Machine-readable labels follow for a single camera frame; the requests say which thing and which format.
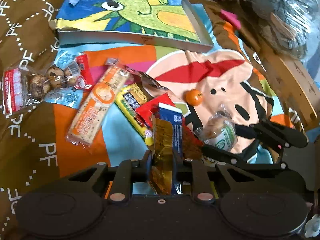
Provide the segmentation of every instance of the cartoon character print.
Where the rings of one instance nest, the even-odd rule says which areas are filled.
[[[112,12],[95,21],[119,17],[112,30],[130,22],[131,32],[199,41],[181,5],[168,5],[168,0],[159,0],[159,3],[150,5],[148,0],[103,0],[94,5]]]
[[[147,74],[180,99],[191,89],[202,92],[202,104],[189,106],[191,114],[186,117],[186,124],[193,130],[205,126],[221,104],[237,124],[248,126],[266,117],[269,99],[246,82],[252,74],[252,65],[236,51],[224,49],[208,55],[176,51],[158,60]],[[158,95],[156,90],[146,90],[152,96]],[[238,137],[231,152],[241,153],[252,141]]]

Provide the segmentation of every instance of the red cartoon mouth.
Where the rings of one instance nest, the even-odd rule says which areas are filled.
[[[156,77],[155,80],[176,83],[197,83],[208,76],[220,77],[227,70],[240,66],[244,62],[242,59],[223,60],[217,63],[211,63],[209,60],[203,63],[192,62],[189,65],[167,71]]]

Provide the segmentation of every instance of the green dinosaur drawing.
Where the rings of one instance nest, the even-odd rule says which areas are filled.
[[[131,32],[134,33],[139,33],[143,29],[146,34],[199,42],[196,33],[168,25],[158,17],[159,12],[185,15],[182,6],[167,5],[167,0],[159,0],[161,5],[150,5],[148,0],[103,1],[104,2],[95,4],[95,6],[111,10],[112,12],[95,21],[119,17],[118,21],[112,27],[112,30],[115,30],[126,22],[130,22]]]

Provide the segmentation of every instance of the silver bolt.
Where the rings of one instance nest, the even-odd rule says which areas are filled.
[[[202,200],[202,201],[210,201],[213,199],[213,195],[210,194],[210,193],[207,193],[207,192],[203,192],[203,193],[200,193],[198,196],[197,196],[198,199]]]
[[[159,199],[159,200],[158,200],[158,203],[159,203],[159,204],[164,204],[164,203],[165,203],[165,200],[164,200],[164,199]]]
[[[123,201],[125,199],[125,195],[122,193],[113,193],[110,196],[110,199],[113,201]]]

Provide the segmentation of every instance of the yellow candy box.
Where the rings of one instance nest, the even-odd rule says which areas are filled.
[[[137,86],[132,84],[124,87],[116,97],[116,104],[130,121],[133,127],[143,137],[146,145],[153,145],[152,131],[146,127],[142,118],[135,112],[135,109],[148,101],[145,94]]]

